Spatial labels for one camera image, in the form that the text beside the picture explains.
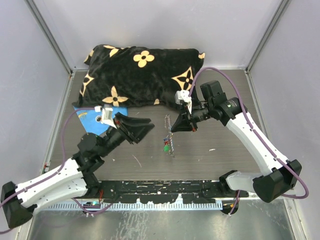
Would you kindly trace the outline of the green tagged key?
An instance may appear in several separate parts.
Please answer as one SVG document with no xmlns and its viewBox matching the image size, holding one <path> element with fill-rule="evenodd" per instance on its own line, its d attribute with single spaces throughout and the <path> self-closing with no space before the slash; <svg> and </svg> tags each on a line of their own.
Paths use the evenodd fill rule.
<svg viewBox="0 0 320 240">
<path fill-rule="evenodd" d="M 165 146 L 165 147 L 163 148 L 163 151 L 164 151 L 164 152 L 168 152 L 169 150 L 170 150 L 169 146 Z"/>
</svg>

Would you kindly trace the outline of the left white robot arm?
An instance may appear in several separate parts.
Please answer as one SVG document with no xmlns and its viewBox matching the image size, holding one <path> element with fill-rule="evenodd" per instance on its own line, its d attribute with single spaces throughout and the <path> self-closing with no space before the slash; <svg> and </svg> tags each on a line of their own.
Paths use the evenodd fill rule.
<svg viewBox="0 0 320 240">
<path fill-rule="evenodd" d="M 0 207 L 9 229 L 17 228 L 42 209 L 59 201 L 100 193 L 94 172 L 104 164 L 103 157 L 122 142 L 138 144 L 155 126 L 149 118 L 128 117 L 117 113 L 109 122 L 105 136 L 88 132 L 78 143 L 78 152 L 62 164 L 34 179 L 1 188 Z"/>
</svg>

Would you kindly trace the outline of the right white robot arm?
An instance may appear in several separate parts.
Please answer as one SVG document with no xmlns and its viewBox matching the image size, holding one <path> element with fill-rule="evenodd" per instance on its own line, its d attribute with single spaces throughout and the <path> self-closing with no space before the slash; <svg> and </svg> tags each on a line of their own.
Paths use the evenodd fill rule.
<svg viewBox="0 0 320 240">
<path fill-rule="evenodd" d="M 246 108 L 241 108 L 237 97 L 228 99 L 216 80 L 200 86 L 205 103 L 192 107 L 189 91 L 180 90 L 175 102 L 180 113 L 171 128 L 175 132 L 195 132 L 199 122 L 215 119 L 227 127 L 246 147 L 259 167 L 258 173 L 232 170 L 220 177 L 219 191 L 231 197 L 237 190 L 251 192 L 266 203 L 283 196 L 297 182 L 302 165 L 280 153 L 255 124 Z"/>
</svg>

